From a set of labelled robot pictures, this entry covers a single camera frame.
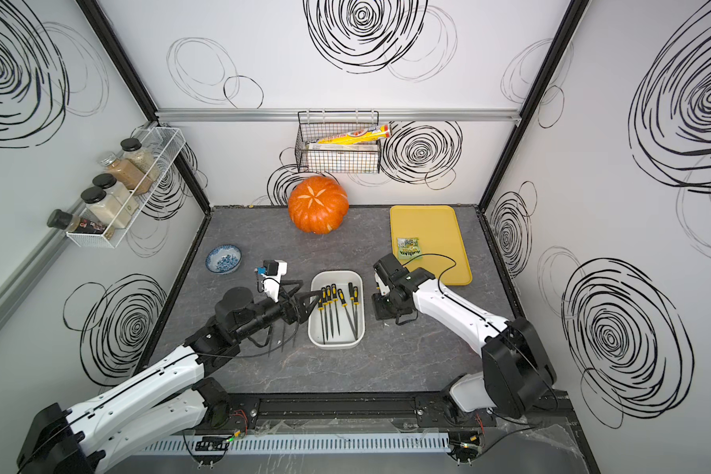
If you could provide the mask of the white storage box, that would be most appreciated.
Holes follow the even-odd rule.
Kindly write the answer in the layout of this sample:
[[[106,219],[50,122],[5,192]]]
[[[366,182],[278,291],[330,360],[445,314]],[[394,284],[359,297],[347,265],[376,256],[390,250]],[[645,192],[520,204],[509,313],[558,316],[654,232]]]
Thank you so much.
[[[325,271],[316,275],[312,290],[322,294],[308,323],[308,337],[322,350],[349,350],[365,337],[363,279],[350,270]]]

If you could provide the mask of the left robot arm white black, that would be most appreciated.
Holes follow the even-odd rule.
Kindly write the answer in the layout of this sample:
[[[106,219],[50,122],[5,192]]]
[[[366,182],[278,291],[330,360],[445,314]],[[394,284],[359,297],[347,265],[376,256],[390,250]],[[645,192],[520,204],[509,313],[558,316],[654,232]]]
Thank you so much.
[[[254,300],[231,288],[207,323],[164,359],[69,409],[35,416],[17,465],[21,473],[105,473],[142,448],[199,426],[226,394],[211,375],[237,357],[243,341],[278,320],[308,320],[321,293],[282,282],[276,298]]]

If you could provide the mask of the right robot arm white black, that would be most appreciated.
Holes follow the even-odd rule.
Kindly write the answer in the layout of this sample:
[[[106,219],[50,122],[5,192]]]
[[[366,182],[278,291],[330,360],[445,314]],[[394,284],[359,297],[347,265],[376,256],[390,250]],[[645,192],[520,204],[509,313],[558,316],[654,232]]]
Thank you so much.
[[[373,270],[377,318],[399,323],[412,313],[429,316],[480,357],[482,371],[462,375],[448,387],[458,411],[490,409],[518,419],[553,388],[555,369],[525,318],[509,320],[493,314],[450,290],[428,270],[408,269],[392,254],[379,259]]]

